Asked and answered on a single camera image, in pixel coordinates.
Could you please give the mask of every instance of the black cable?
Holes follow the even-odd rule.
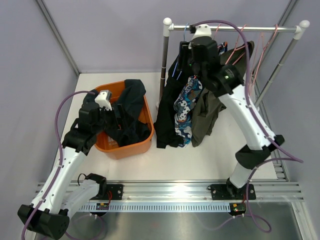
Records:
[[[77,180],[79,186],[80,186],[79,179],[80,179],[80,176],[81,176],[81,175],[83,175],[85,178],[87,177],[87,175],[85,175],[84,173],[80,173],[80,174],[79,174],[78,180]]]

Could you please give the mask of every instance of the black mounting plate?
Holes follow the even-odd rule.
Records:
[[[246,186],[244,186],[239,194],[234,197],[230,196],[230,193],[227,191],[227,185],[224,184],[211,184],[207,187],[207,189],[211,192],[212,200],[243,200],[244,195],[246,194]],[[249,184],[249,200],[255,200],[256,191],[252,184]]]
[[[106,184],[107,193],[103,197],[93,197],[91,200],[109,200],[108,192],[112,193],[111,200],[122,200],[122,195],[124,193],[124,185],[123,184]]]

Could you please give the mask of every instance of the perforated metal strip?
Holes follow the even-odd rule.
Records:
[[[97,209],[97,202],[88,202],[78,212],[123,212],[123,213],[227,213],[230,212],[229,203],[150,203],[150,202],[112,202],[109,209]]]

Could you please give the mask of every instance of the metal rod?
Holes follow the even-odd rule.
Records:
[[[278,26],[283,26],[283,25],[286,24],[289,16],[290,16],[291,13],[293,12],[293,10],[295,9],[295,7],[296,7],[296,5],[298,4],[299,1],[300,1],[300,0],[290,0],[290,1],[289,1],[289,3],[288,3],[288,5],[286,6],[286,8],[285,8],[285,10],[284,10],[284,12],[283,12],[283,14],[282,14],[282,16],[280,17],[280,19],[279,19],[279,21],[278,21],[278,23],[277,23]],[[262,66],[262,64],[264,63],[265,59],[266,59],[266,56],[269,54],[269,51],[270,51],[270,49],[272,48],[272,46],[273,46],[273,44],[274,44],[274,42],[276,41],[276,39],[277,39],[278,36],[279,36],[279,33],[277,32],[276,35],[274,36],[272,42],[270,42],[271,39],[272,39],[272,37],[273,37],[272,35],[270,36],[269,40],[267,41],[267,43],[270,42],[270,44],[269,44],[269,46],[266,48],[266,50],[264,51],[264,54],[263,54],[263,56],[262,56],[261,63],[260,63],[260,67],[259,67],[260,69],[261,69],[261,66]],[[254,68],[253,68],[253,73],[256,71],[256,69],[257,69],[257,67],[258,67],[258,64],[259,64],[259,63],[257,62],[256,65],[254,66]]]
[[[164,88],[165,88],[168,45],[169,45],[169,37],[168,36],[164,36],[163,37],[163,52],[162,52],[162,66],[161,66],[159,102],[161,101],[161,97],[162,97],[162,94],[163,94]]]
[[[169,30],[178,30],[184,31],[185,25],[172,25]],[[210,26],[211,31],[217,30],[218,26]],[[275,26],[272,27],[257,27],[257,26],[245,26],[243,28],[243,32],[274,32],[276,30]],[[235,32],[236,30],[232,26],[220,26],[218,31],[225,31],[225,32]],[[295,33],[297,31],[297,27],[286,27],[286,26],[279,26],[277,32],[279,33]]]
[[[290,53],[292,52],[292,50],[294,49],[295,45],[297,44],[298,40],[297,39],[292,39],[290,44],[288,45],[288,47],[286,48],[284,54],[282,55],[279,63],[276,65],[276,67],[274,68],[269,80],[267,81],[267,83],[264,85],[261,94],[259,95],[258,99],[255,102],[255,106],[259,106],[260,102],[262,101],[262,98],[264,97],[264,95],[266,94],[266,92],[268,91],[268,89],[270,88],[271,84],[274,82],[276,76],[278,75],[278,73],[280,72],[282,66],[285,64],[288,56],[290,55]]]
[[[43,0],[35,0],[35,2],[37,3],[39,9],[42,12],[42,15],[44,16],[46,22],[49,25],[49,28],[51,29],[55,39],[57,40],[61,50],[63,51],[67,61],[69,62],[71,68],[73,69],[74,73],[76,74],[77,77],[79,77],[79,74],[81,73],[79,71],[79,68],[75,62],[75,60],[73,59],[72,55],[70,54],[67,45],[65,44],[64,40],[61,37],[61,34],[59,33],[53,18],[51,17],[49,10],[47,9],[47,6],[45,5],[45,3],[43,2]]]

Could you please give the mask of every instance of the black cloth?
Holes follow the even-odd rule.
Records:
[[[191,59],[191,51],[188,52],[188,58],[189,60]],[[176,111],[174,110],[174,103],[183,87],[187,84],[188,77],[193,75],[193,71],[189,66],[189,61],[185,61],[181,65],[182,73],[177,80],[180,69],[176,69],[172,77],[176,62],[177,59],[169,68],[168,78],[159,103],[156,122],[153,124],[156,133],[156,147],[160,149],[165,149],[167,145],[176,148],[179,144],[184,143],[183,137],[176,135],[174,119]]]
[[[119,147],[140,143],[151,134],[148,125],[138,120],[144,106],[146,93],[144,84],[140,79],[126,79],[124,85],[125,89],[120,97],[112,104],[118,121],[115,118],[109,119],[104,131],[118,143]],[[122,107],[123,112],[119,111],[118,106]]]

